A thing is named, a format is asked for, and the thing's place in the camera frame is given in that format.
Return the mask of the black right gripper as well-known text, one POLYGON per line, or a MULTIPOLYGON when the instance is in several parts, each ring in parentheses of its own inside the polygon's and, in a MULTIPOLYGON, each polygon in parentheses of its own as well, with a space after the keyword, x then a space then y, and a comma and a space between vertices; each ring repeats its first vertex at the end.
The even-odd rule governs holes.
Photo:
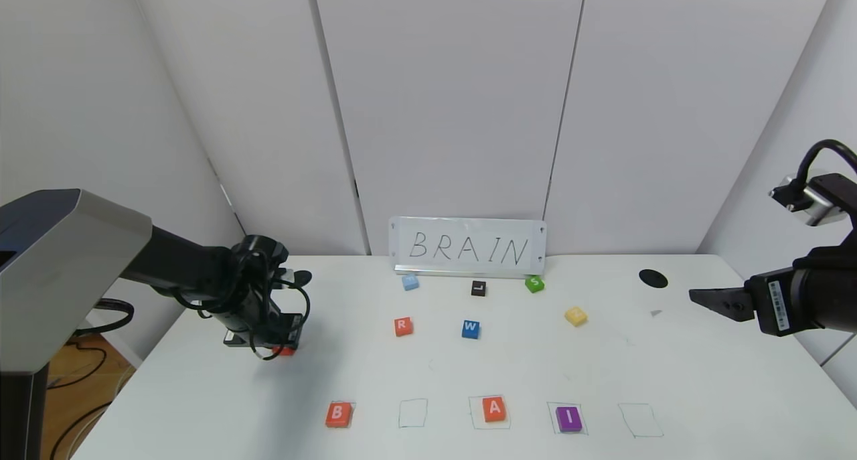
POLYGON ((760 331, 786 337, 802 331, 856 331, 855 270, 771 271, 744 287, 691 289, 690 301, 736 322, 755 319, 760 331))

